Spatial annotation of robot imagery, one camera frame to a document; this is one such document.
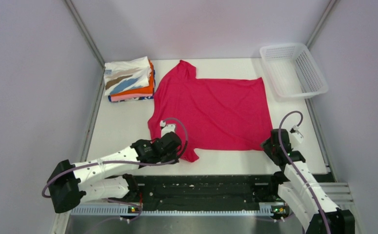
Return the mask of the crimson red t-shirt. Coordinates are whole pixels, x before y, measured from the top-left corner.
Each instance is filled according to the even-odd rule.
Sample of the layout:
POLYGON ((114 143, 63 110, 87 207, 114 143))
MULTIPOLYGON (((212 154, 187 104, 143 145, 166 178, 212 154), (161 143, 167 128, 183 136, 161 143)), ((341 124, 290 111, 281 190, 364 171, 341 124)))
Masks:
POLYGON ((197 69, 181 60, 160 81, 154 113, 148 120, 151 138, 160 136, 160 122, 180 120, 181 138, 188 138, 182 158, 198 160, 195 149, 261 150, 273 128, 262 78, 197 78, 197 69))

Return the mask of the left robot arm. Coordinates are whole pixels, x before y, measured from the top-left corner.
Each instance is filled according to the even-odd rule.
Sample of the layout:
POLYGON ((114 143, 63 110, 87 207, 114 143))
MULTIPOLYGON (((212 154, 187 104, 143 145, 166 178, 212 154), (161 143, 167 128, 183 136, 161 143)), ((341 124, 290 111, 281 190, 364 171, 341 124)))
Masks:
POLYGON ((187 144, 176 133, 168 132, 153 140, 137 140, 120 151, 91 161, 63 160, 47 180, 42 196, 51 199, 57 214, 88 201, 139 199, 141 191, 130 171, 176 164, 187 144))

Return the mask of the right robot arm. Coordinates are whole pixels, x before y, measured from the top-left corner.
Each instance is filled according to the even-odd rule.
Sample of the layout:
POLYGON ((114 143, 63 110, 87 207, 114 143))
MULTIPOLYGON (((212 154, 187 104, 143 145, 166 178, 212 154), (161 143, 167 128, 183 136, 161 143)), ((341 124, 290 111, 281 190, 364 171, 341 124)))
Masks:
POLYGON ((356 219, 352 212, 340 208, 322 189, 303 155, 293 150, 287 130, 271 130, 261 147, 280 168, 270 178, 269 197, 274 201, 283 200, 306 234, 356 232, 356 219))

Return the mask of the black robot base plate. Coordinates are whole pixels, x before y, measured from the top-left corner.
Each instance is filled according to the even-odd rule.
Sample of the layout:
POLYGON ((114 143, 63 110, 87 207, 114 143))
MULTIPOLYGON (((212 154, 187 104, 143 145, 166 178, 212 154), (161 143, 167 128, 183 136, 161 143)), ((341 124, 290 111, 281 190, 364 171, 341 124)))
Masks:
POLYGON ((144 211, 257 211, 275 202, 278 185, 287 178, 274 175, 198 175, 133 177, 138 188, 122 201, 144 211))

